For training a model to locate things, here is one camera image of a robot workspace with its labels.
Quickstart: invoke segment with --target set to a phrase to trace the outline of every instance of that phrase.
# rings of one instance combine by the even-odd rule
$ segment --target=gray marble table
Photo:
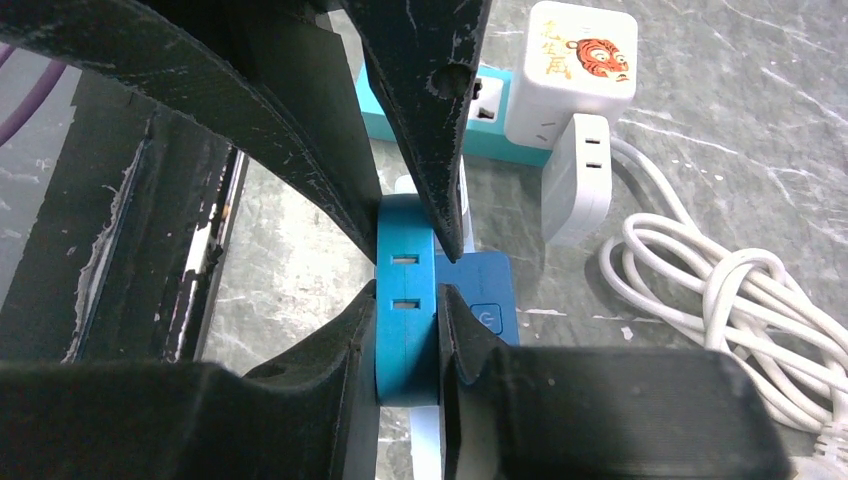
[[[494,0],[483,62],[511,69],[535,0]],[[577,1],[639,22],[638,90],[615,126],[651,156],[709,236],[777,253],[811,298],[843,324],[848,268],[848,4],[832,0]],[[356,33],[333,14],[351,73]],[[384,191],[405,173],[393,144],[372,143]],[[697,348],[624,304],[597,267],[627,215],[662,210],[640,172],[614,164],[613,204],[576,248],[541,239],[541,172],[467,158],[477,247],[509,254],[526,345]],[[338,228],[251,165],[205,358],[236,372],[292,346],[338,314],[373,266]],[[698,311],[687,292],[661,297]],[[625,339],[622,327],[633,333]],[[794,454],[811,438],[781,430]],[[384,409],[377,476],[412,478],[408,421]]]

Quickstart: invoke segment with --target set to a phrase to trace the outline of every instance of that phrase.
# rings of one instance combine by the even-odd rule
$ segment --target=white wire
[[[610,238],[601,247],[601,273],[610,286],[705,348],[732,355],[751,376],[776,421],[820,433],[828,422],[848,420],[848,330],[812,304],[776,255],[759,248],[730,252],[709,239],[647,156],[617,138],[611,145],[645,171],[674,219],[637,213],[624,221],[622,238]],[[613,249],[619,245],[623,245],[624,278],[612,266]],[[649,246],[677,256],[694,275],[668,263]],[[662,303],[642,279],[636,260],[701,294],[701,316]],[[824,364],[777,345],[770,334],[778,331],[817,347]],[[746,363],[750,356],[765,376]],[[833,412],[796,384],[832,400]]]

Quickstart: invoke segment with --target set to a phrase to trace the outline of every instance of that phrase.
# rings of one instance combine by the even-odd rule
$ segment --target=socket hole
[[[467,65],[449,63],[433,72],[430,86],[432,92],[440,98],[459,98],[468,91],[472,78],[473,73]]]
[[[421,300],[394,300],[392,308],[395,310],[418,310],[421,308]]]
[[[480,109],[477,110],[477,118],[485,118],[488,120],[492,120],[493,118],[495,118],[495,112],[480,107]]]
[[[395,265],[415,265],[418,263],[418,255],[394,255],[392,263]]]
[[[483,90],[483,79],[475,78],[474,79],[474,92],[471,94],[472,100],[477,100],[480,98],[480,90]]]

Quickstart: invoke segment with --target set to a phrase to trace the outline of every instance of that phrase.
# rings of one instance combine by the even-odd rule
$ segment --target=blue power strip
[[[436,405],[436,255],[416,194],[386,195],[377,225],[377,394],[386,406]]]
[[[480,322],[509,345],[518,345],[518,317],[509,257],[466,253],[456,263],[436,255],[436,282],[456,285]]]
[[[522,147],[510,142],[504,136],[504,118],[506,118],[506,105],[509,98],[512,73],[480,67],[477,75],[503,80],[503,93],[499,107],[502,114],[498,115],[495,123],[469,119],[468,127],[465,130],[465,140],[462,144],[462,153],[536,167],[544,166],[551,156],[549,150]],[[371,86],[368,85],[368,74],[364,66],[362,71],[359,72],[359,79],[356,81],[356,96],[359,99],[359,109],[362,111],[362,119],[365,120],[365,129],[368,131],[368,136],[388,142],[396,141],[389,121],[386,120],[386,114],[383,113],[383,109],[377,102],[377,97],[374,96]]]

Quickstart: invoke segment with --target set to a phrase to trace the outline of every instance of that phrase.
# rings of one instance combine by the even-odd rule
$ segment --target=white power adapter
[[[542,237],[576,245],[597,230],[612,199],[609,124],[575,114],[542,171]]]
[[[504,134],[553,150],[542,172],[542,236],[576,245],[612,199],[609,126],[636,93],[636,20],[622,12],[543,1],[513,71]]]
[[[552,150],[575,113],[612,125],[636,93],[636,20],[611,10],[543,1],[530,9],[512,72],[506,138]]]

